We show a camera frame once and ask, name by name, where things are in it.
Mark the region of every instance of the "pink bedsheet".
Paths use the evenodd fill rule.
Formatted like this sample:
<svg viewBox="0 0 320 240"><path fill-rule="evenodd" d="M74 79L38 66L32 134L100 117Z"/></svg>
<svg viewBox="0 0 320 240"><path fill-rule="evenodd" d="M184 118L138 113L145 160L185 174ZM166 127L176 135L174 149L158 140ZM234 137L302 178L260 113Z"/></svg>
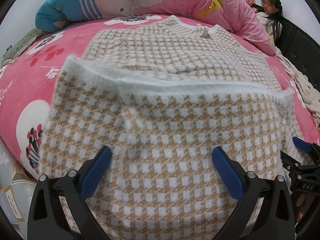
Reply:
<svg viewBox="0 0 320 240"><path fill-rule="evenodd" d="M102 29L137 28L167 17L153 15L102 19L69 26L37 41L15 62L4 66L0 72L0 136L28 172L38 176L42 127L48 117L57 74L66 57L70 54L81 56L93 36ZM179 19L189 25L210 26L183 17ZM239 36L233 36L246 49L262 53ZM264 55L282 89L291 88L294 91L295 114L304 139L319 143L316 124L294 82L276 56Z"/></svg>

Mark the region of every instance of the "gray floral cloth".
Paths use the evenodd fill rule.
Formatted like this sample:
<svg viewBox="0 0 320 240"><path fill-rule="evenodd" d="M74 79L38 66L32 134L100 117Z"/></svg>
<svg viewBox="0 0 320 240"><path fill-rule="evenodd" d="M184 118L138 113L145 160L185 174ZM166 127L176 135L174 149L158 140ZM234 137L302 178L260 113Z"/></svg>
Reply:
<svg viewBox="0 0 320 240"><path fill-rule="evenodd" d="M24 239L27 239L29 209L35 188L36 179L18 163L0 137L0 206Z"/></svg>
<svg viewBox="0 0 320 240"><path fill-rule="evenodd" d="M13 62L17 57L24 53L39 37L46 32L34 28L29 31L20 41L17 42L11 49L9 49L4 55L1 66Z"/></svg>

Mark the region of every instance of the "white flower pattern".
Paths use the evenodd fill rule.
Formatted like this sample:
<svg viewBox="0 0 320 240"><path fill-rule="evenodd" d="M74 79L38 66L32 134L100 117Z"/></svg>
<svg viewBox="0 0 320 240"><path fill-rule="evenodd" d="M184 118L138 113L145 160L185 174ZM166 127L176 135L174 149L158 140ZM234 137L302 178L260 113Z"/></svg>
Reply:
<svg viewBox="0 0 320 240"><path fill-rule="evenodd" d="M33 187L33 185L31 184L26 184L24 186L24 191L26 192L26 194L29 196L28 197L28 204L29 206L31 205L31 201L32 201L32 197L33 197L33 193L35 191L35 188Z"/></svg>
<svg viewBox="0 0 320 240"><path fill-rule="evenodd" d="M3 152L3 154L0 155L0 165L2 164L7 165L9 161L10 161L9 156L5 154L5 152Z"/></svg>
<svg viewBox="0 0 320 240"><path fill-rule="evenodd" d="M281 78L282 82L289 85L288 80L283 76L283 74L280 72L280 70L276 66L270 64L270 68L271 68L272 72L276 75L277 78Z"/></svg>
<svg viewBox="0 0 320 240"><path fill-rule="evenodd" d="M59 71L60 71L59 68L51 68L50 71L45 76L48 77L48 79L52 79L56 75L58 75Z"/></svg>
<svg viewBox="0 0 320 240"><path fill-rule="evenodd" d="M292 88L293 92L297 93L297 97L301 101L302 107L307 108L305 103L303 102L302 96L300 95L300 92L299 92L299 90L297 88L297 85L295 84L294 80L292 80L292 79L290 80L290 85L291 85L291 88Z"/></svg>
<svg viewBox="0 0 320 240"><path fill-rule="evenodd" d="M38 178L37 166L32 167L30 160L26 155L26 147L29 145L27 140L27 133L30 132L31 128L37 128L39 124L43 127L47 123L47 118L49 116L50 106L45 100L34 100L30 102L20 113L20 116L16 125L16 138L18 141L20 152L20 161L24 168L34 177ZM39 159L37 156L33 156L32 160L38 163Z"/></svg>
<svg viewBox="0 0 320 240"><path fill-rule="evenodd" d="M126 25L137 25L141 23L146 23L149 20L161 20L162 17L159 15L153 15L153 16L147 16L147 15L142 15L142 16L136 16L136 17L117 17L114 18L110 21L105 22L105 25L113 25L113 24L118 24L118 23L123 23Z"/></svg>
<svg viewBox="0 0 320 240"><path fill-rule="evenodd" d="M254 52L257 52L257 53L259 53L259 54L261 54L261 55L263 55L265 58L269 58L270 56L269 55L267 55L267 54L265 54L265 53L263 53L261 50L253 50Z"/></svg>
<svg viewBox="0 0 320 240"><path fill-rule="evenodd" d="M41 50L44 46L46 46L46 45L48 45L50 43L53 43L54 41L56 41L56 40L60 39L61 37L63 37L62 33L64 33L64 32L65 31L53 34L50 37L42 40L35 47L30 49L26 54L32 55L32 54L36 53L38 50Z"/></svg>
<svg viewBox="0 0 320 240"><path fill-rule="evenodd" d="M2 104L2 99L4 99L4 94L8 91L9 87L11 87L13 80L11 80L11 82L9 83L9 85L4 88L4 89L0 89L0 106Z"/></svg>
<svg viewBox="0 0 320 240"><path fill-rule="evenodd" d="M6 69L7 65L4 65L2 68L0 68L0 79L3 76L3 72Z"/></svg>

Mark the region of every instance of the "screw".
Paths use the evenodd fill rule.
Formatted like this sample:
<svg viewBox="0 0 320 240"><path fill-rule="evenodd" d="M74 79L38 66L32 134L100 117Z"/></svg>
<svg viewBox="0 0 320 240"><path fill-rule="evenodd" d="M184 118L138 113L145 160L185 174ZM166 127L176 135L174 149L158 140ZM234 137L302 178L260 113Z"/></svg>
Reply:
<svg viewBox="0 0 320 240"><path fill-rule="evenodd" d="M47 178L46 175L41 175L41 176L39 177L39 181L45 181L46 178Z"/></svg>
<svg viewBox="0 0 320 240"><path fill-rule="evenodd" d="M68 176L69 177L74 177L76 175L77 175L77 171L76 170L71 170L71 171L68 172Z"/></svg>
<svg viewBox="0 0 320 240"><path fill-rule="evenodd" d="M278 180L279 180L280 182L283 182L283 181L284 181L284 177L282 177L281 175L279 175L279 176L278 176Z"/></svg>
<svg viewBox="0 0 320 240"><path fill-rule="evenodd" d="M249 171L249 172L247 173L247 175L248 175L248 177L251 178L251 179L254 179L254 178L256 177L256 174L255 174L254 172L252 172L252 171Z"/></svg>

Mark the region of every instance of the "checkered knit sweater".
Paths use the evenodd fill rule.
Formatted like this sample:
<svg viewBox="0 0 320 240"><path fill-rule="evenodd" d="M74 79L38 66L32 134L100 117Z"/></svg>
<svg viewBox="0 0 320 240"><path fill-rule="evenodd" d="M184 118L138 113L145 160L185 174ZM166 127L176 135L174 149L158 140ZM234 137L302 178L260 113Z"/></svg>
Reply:
<svg viewBox="0 0 320 240"><path fill-rule="evenodd" d="M236 206L212 148L274 179L287 177L280 150L301 160L292 136L301 138L292 95L281 91L263 55L219 26L170 17L137 30L103 30L83 59L66 60L40 170L63 176L107 145L111 167L87 204L110 237L212 239Z"/></svg>

